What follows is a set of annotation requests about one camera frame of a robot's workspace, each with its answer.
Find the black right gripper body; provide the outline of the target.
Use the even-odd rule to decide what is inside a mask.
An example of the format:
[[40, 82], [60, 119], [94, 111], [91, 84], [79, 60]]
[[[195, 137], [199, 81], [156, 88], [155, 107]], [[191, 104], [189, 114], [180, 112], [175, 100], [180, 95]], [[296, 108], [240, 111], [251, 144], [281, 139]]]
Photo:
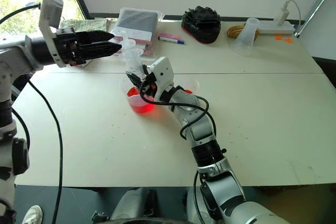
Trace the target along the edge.
[[140, 87], [140, 93], [149, 97], [155, 97], [157, 92], [156, 77], [154, 73], [150, 73], [144, 79]]

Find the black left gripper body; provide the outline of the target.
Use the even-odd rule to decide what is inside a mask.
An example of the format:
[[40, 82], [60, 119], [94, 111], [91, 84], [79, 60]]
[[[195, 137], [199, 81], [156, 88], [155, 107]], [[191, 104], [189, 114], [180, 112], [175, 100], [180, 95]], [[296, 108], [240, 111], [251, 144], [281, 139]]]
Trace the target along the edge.
[[78, 37], [73, 28], [57, 29], [54, 42], [62, 61], [66, 65], [79, 66], [87, 63], [81, 53], [78, 52], [77, 41]]

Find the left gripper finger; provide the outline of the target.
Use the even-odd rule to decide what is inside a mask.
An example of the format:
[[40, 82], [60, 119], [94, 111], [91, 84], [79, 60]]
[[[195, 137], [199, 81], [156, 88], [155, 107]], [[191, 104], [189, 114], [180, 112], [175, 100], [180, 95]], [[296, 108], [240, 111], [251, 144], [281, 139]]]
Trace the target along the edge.
[[110, 41], [94, 42], [78, 46], [78, 54], [83, 60], [91, 60], [111, 56], [121, 48], [121, 44], [116, 44]]
[[81, 44], [104, 42], [112, 38], [114, 38], [113, 34], [102, 30], [76, 32], [76, 40]]

